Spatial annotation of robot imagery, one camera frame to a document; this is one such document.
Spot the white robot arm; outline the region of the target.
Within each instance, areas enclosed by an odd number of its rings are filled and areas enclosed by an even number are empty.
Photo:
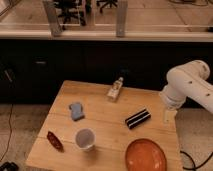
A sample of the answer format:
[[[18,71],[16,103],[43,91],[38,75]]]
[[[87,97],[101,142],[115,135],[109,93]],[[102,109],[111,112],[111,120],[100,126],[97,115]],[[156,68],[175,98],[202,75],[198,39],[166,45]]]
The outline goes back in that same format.
[[[208,64],[193,60],[171,68],[166,74],[167,84],[159,96],[165,105],[164,122],[172,123],[177,110],[190,98],[213,114],[213,84],[207,82],[210,76]]]

